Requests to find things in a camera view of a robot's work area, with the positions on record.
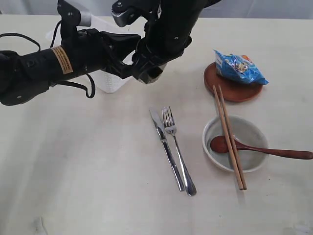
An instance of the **metal fork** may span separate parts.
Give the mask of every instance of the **metal fork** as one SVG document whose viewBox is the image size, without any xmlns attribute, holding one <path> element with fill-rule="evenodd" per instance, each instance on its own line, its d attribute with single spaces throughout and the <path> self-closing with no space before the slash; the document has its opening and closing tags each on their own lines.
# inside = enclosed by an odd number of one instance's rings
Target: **metal fork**
<svg viewBox="0 0 313 235">
<path fill-rule="evenodd" d="M 179 157 L 179 162 L 180 162 L 180 166 L 181 166 L 181 170 L 182 170 L 182 175 L 184 178 L 186 192 L 189 196 L 193 196 L 197 193 L 197 189 L 196 189 L 194 183 L 192 182 L 192 179 L 189 175 L 189 172 L 187 170 L 185 162 L 181 156 L 180 149 L 178 147 L 178 143 L 177 143 L 177 139 L 176 139 L 176 135 L 175 135 L 176 134 L 176 126 L 174 123 L 174 118 L 172 115 L 171 108 L 169 106 L 163 107 L 162 108 L 162 114 L 163 114 L 163 123 L 164 123 L 165 131 L 167 133 L 171 134 L 174 138 L 174 141 L 175 141 L 176 150 L 177 150 L 177 154 Z"/>
</svg>

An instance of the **blue snack bag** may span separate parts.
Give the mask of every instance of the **blue snack bag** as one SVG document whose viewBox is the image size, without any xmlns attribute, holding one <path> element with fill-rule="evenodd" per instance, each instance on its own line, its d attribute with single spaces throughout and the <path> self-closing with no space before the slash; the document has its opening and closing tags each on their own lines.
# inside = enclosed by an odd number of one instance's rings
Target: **blue snack bag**
<svg viewBox="0 0 313 235">
<path fill-rule="evenodd" d="M 268 81 L 263 77 L 255 64 L 246 55 L 223 55 L 214 50 L 216 55 L 216 72 L 227 79 L 244 84 L 252 82 L 266 85 Z"/>
</svg>

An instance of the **spoon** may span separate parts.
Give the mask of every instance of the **spoon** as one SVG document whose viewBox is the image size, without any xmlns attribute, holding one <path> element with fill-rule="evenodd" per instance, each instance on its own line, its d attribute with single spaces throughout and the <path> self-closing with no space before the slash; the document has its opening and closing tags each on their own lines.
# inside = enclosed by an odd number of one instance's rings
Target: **spoon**
<svg viewBox="0 0 313 235">
<path fill-rule="evenodd" d="M 313 159 L 313 152 L 308 151 L 295 151 L 295 150 L 281 150 L 281 149 L 268 149 L 268 148 L 257 148 L 240 143 L 235 139 L 235 144 L 237 150 L 251 150 L 261 153 L 267 153 L 271 155 L 276 155 L 284 158 L 294 158 L 294 159 Z M 210 147 L 214 152 L 217 153 L 227 153 L 228 147 L 225 140 L 225 136 L 216 136 L 210 143 Z"/>
</svg>

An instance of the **chopsticks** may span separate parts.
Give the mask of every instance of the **chopsticks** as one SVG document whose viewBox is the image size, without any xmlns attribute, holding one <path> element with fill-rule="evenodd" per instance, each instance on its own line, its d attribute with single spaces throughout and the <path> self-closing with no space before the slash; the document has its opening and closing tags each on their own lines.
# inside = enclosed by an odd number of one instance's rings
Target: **chopsticks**
<svg viewBox="0 0 313 235">
<path fill-rule="evenodd" d="M 244 179 L 243 170 L 241 167 L 237 147 L 235 144 L 234 135 L 233 135 L 233 132 L 232 132 L 232 129 L 230 126 L 230 121 L 229 121 L 229 117 L 227 114 L 221 86 L 219 85 L 219 92 L 220 92 L 220 98 L 221 98 L 222 105 L 219 101 L 219 95 L 217 94 L 215 86 L 213 86 L 213 90 L 214 90 L 214 96 L 215 96 L 217 108 L 218 108 L 219 114 L 220 114 L 220 119 L 221 119 L 223 131 L 224 131 L 224 136 L 226 139 L 231 163 L 233 165 L 235 176 L 237 179 L 238 187 L 239 187 L 239 190 L 246 190 L 246 182 Z"/>
</svg>

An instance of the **knife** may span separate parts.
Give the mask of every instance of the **knife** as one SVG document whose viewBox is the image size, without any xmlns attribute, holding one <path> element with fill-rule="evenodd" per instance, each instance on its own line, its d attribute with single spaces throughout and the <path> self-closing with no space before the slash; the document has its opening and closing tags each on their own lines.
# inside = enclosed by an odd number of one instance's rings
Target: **knife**
<svg viewBox="0 0 313 235">
<path fill-rule="evenodd" d="M 168 161 L 171 165 L 171 168 L 173 170 L 173 174 L 174 174 L 174 177 L 176 179 L 178 188 L 180 191 L 184 191 L 185 190 L 184 184 L 181 180 L 181 177 L 180 177 L 179 171 L 177 169 L 176 163 L 173 159 L 173 155 L 171 153 L 170 147 L 169 147 L 168 142 L 166 140 L 164 125 L 163 125 L 159 115 L 157 114 L 157 111 L 154 108 L 149 108 L 149 111 L 150 111 L 150 115 L 151 115 L 151 118 L 153 120 L 153 123 L 156 126 L 156 132 L 160 136 L 161 142 L 163 144 L 164 150 L 165 150 L 166 155 L 167 155 L 167 159 L 168 159 Z"/>
</svg>

